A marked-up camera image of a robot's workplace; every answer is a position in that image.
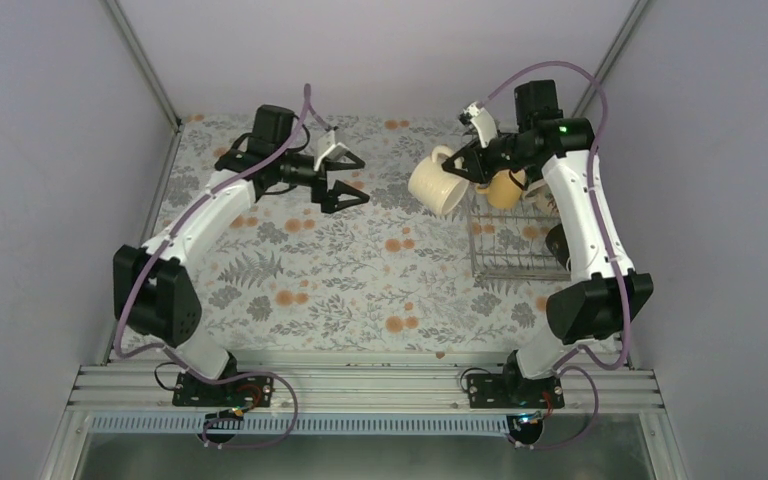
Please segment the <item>yellow mug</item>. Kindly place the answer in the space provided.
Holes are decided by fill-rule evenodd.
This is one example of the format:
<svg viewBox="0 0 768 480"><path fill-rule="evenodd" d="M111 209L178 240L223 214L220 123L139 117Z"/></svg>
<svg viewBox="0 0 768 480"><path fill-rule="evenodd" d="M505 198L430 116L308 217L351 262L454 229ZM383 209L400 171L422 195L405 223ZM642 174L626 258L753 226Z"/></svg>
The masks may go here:
<svg viewBox="0 0 768 480"><path fill-rule="evenodd" d="M495 174L487 185L477 185L475 192L483 195L491 207L509 210L519 202L526 183L527 175L524 170L505 169Z"/></svg>

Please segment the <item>cream ribbed mug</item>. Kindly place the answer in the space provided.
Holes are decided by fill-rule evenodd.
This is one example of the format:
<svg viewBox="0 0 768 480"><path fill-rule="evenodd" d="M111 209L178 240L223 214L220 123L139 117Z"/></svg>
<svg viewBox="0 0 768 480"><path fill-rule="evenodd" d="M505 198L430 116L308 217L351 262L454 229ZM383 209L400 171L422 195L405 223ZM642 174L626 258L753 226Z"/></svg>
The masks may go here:
<svg viewBox="0 0 768 480"><path fill-rule="evenodd" d="M453 155L450 147L435 146L419 161L408 181L408 192L437 216L450 214L469 187L467 180L443 170L443 162Z"/></svg>

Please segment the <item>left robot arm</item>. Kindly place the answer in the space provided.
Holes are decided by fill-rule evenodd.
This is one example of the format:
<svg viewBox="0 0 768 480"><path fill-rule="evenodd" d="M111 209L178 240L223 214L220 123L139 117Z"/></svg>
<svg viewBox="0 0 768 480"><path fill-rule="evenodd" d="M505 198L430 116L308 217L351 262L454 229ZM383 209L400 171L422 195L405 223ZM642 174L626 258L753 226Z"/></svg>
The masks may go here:
<svg viewBox="0 0 768 480"><path fill-rule="evenodd" d="M236 396L239 380L230 371L234 357L202 327L202 306L187 268L213 247L236 217L272 195L276 184L307 188L311 202L326 214L369 201L361 190L328 179L331 172L365 166L337 128L320 124L324 132L312 155L295 145L298 135L311 139L305 120L312 113L310 106L301 113L260 106L251 130L219 157L208 182L184 210L141 246L123 245L116 251L113 350L119 358L142 351L123 349L124 333L131 329L154 337L152 348L198 379L199 392L212 404L223 405Z"/></svg>

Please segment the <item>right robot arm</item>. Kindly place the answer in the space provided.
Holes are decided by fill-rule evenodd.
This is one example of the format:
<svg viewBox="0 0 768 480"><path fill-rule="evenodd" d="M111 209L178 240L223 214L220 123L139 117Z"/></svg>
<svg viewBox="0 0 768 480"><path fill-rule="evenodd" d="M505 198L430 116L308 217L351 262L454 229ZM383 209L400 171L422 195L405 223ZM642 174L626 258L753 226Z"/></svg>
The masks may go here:
<svg viewBox="0 0 768 480"><path fill-rule="evenodd" d="M521 171L526 182L547 186L560 215L561 245L571 283L547 300L546 324L512 352L498 379L506 403L534 407L556 393L563 366L591 345L631 322L651 297L650 274L636 270L625 252L603 193L597 139L586 118L567 118L554 81L537 80L515 91L517 132L502 133L484 104L474 102L460 121L476 137L443 162L445 172L487 185L503 171Z"/></svg>

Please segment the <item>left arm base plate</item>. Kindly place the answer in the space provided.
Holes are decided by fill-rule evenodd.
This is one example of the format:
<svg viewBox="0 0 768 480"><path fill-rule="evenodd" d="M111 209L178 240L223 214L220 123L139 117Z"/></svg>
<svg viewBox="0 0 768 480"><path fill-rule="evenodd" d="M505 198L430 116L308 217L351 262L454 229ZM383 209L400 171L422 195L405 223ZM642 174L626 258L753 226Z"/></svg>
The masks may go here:
<svg viewBox="0 0 768 480"><path fill-rule="evenodd" d="M190 374L179 374L171 403L176 407L251 408L269 407L274 382L265 376L246 376L235 382L214 385Z"/></svg>

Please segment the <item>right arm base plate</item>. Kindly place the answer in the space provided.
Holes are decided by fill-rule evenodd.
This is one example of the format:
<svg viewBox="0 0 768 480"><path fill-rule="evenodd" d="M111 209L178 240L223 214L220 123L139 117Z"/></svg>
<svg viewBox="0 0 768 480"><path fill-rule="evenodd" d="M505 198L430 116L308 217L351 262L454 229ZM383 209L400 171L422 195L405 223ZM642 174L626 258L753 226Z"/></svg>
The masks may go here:
<svg viewBox="0 0 768 480"><path fill-rule="evenodd" d="M561 409L565 399L560 379L508 379L502 374L472 373L466 391L473 409Z"/></svg>

